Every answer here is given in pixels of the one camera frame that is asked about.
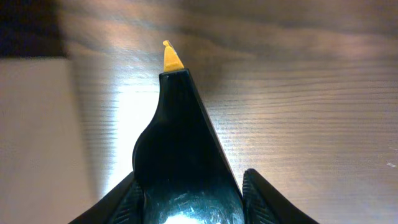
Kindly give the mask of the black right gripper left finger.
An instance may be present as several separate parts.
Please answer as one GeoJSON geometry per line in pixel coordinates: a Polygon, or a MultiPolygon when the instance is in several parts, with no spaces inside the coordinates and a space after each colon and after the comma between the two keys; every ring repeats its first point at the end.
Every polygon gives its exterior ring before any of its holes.
{"type": "Polygon", "coordinates": [[[144,194],[134,173],[128,174],[99,202],[70,222],[70,224],[142,223],[144,194]]]}

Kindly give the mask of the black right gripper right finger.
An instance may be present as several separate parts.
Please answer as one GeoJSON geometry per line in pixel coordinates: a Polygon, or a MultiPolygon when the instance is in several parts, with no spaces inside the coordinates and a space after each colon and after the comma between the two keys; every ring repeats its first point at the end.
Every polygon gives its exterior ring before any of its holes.
{"type": "Polygon", "coordinates": [[[318,224],[255,169],[245,171],[242,190],[244,216],[248,224],[318,224]]]}

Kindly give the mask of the small black glue bottle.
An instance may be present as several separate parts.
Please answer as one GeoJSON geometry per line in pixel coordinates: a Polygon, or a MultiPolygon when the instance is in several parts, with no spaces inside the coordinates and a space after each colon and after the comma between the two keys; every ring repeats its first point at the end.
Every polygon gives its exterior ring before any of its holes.
{"type": "Polygon", "coordinates": [[[164,41],[155,114],[134,146],[142,223],[244,223],[243,198],[189,69],[164,41]]]}

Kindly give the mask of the cardboard box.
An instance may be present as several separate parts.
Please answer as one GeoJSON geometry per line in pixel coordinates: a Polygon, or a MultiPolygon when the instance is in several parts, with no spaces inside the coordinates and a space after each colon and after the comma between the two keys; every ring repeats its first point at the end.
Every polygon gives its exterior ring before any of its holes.
{"type": "Polygon", "coordinates": [[[65,59],[1,61],[1,222],[68,223],[93,205],[65,59]]]}

